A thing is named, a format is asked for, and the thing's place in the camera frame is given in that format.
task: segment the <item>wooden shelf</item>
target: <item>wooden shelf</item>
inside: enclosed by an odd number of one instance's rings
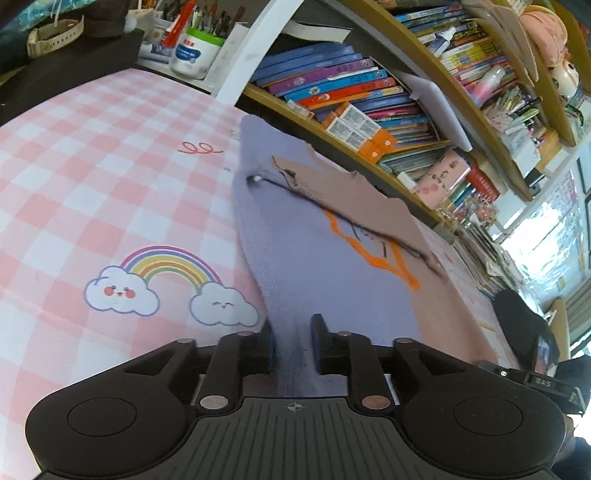
[[[417,37],[397,21],[387,10],[378,5],[375,0],[339,0],[342,5],[361,17],[383,35],[389,42],[398,46],[424,74],[437,83],[441,91],[454,105],[465,122],[471,124],[476,135],[488,147],[495,160],[510,183],[511,189],[525,202],[530,202],[532,196],[525,184],[523,176],[516,163],[511,158],[507,147],[503,144],[496,131],[464,88],[437,61],[426,46]]]
[[[535,63],[538,66],[538,75],[540,76],[534,89],[536,94],[542,97],[541,106],[548,118],[548,124],[556,130],[556,133],[566,146],[574,147],[577,142],[574,140],[573,129],[566,118],[562,98],[558,95],[550,71],[542,60],[537,45],[531,40],[530,43],[534,52]]]
[[[577,22],[573,14],[566,10],[560,3],[555,0],[551,0],[551,3],[556,14],[564,22],[569,34],[569,40],[566,43],[566,46],[572,55],[572,62],[579,72],[583,90],[588,95],[591,95],[591,57],[589,56],[587,42],[579,28],[579,22]]]
[[[352,158],[355,162],[360,164],[365,170],[369,170],[373,175],[379,177],[383,182],[389,184],[392,188],[394,188],[397,192],[400,193],[401,197],[420,208],[424,213],[429,215],[429,217],[436,220],[438,223],[443,222],[443,219],[437,214],[437,212],[425,207],[425,205],[417,197],[410,193],[407,190],[407,188],[404,185],[402,185],[395,176],[383,171],[377,165],[371,164],[363,157],[361,157],[359,154],[351,150],[346,144],[344,144],[340,140],[337,140],[335,137],[329,135],[316,120],[312,120],[310,118],[306,118],[300,115],[299,113],[295,113],[287,106],[287,104],[283,100],[279,100],[270,93],[266,92],[265,90],[262,90],[261,88],[253,84],[249,83],[244,89],[243,94],[251,100],[260,103],[261,105],[264,105],[265,107],[289,119],[290,121],[294,122],[300,127],[308,130],[310,133],[317,136],[322,141],[329,143],[332,147],[335,147],[340,152]]]

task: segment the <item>black bag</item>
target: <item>black bag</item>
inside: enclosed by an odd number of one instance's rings
[[[493,307],[507,342],[522,368],[531,370],[540,336],[550,346],[550,363],[558,364],[560,352],[554,334],[546,321],[532,312],[517,292],[505,290],[498,293]]]

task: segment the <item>white container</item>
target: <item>white container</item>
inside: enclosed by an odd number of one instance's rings
[[[188,78],[204,79],[223,43],[222,38],[188,28],[171,56],[170,69]]]

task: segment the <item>label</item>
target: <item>label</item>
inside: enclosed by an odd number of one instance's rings
[[[191,48],[186,45],[187,42],[191,42],[189,39],[186,39],[177,47],[176,56],[179,60],[187,61],[189,63],[195,63],[201,56],[201,51],[197,50],[196,48]]]
[[[353,105],[349,105],[340,117],[370,139],[373,138],[380,129],[380,126],[376,122],[371,120],[360,110],[357,110]]]
[[[355,132],[338,117],[335,118],[326,131],[339,140],[345,142],[356,152],[359,151],[361,147],[363,147],[363,144],[366,141],[364,137]]]
[[[314,116],[314,114],[312,112],[310,112],[307,108],[304,108],[301,105],[298,105],[293,100],[288,100],[287,106],[289,108],[291,108],[294,112],[297,112],[300,115],[305,116],[306,118],[312,118]]]

